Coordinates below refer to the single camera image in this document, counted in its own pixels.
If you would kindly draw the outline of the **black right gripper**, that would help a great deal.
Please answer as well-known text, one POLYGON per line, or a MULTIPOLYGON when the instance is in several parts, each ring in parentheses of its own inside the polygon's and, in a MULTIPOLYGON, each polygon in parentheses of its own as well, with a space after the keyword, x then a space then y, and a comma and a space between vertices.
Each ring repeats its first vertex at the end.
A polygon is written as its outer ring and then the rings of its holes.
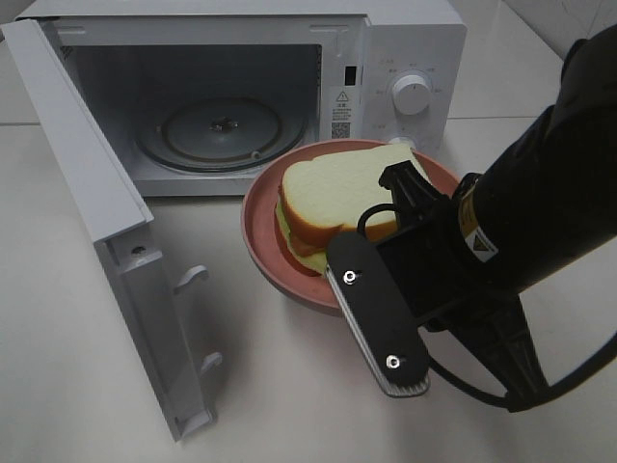
POLYGON ((379 185, 390 191, 399 231, 377 249, 428 330, 448 330, 505 388, 510 412, 537 404, 549 388, 520 297, 497 286, 461 241, 454 205, 411 161, 389 165, 379 185))

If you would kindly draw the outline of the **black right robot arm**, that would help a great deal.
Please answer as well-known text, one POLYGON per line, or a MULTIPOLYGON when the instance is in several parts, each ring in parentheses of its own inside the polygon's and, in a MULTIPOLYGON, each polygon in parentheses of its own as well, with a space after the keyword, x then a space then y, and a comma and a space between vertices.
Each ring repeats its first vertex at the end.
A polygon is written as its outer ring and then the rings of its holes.
POLYGON ((427 374, 512 412, 555 400, 609 364, 608 341, 554 384, 521 293, 616 235, 616 30, 576 41, 560 91, 482 174, 439 193, 409 162, 388 167, 399 231, 371 247, 376 309, 364 354, 391 396, 427 374))

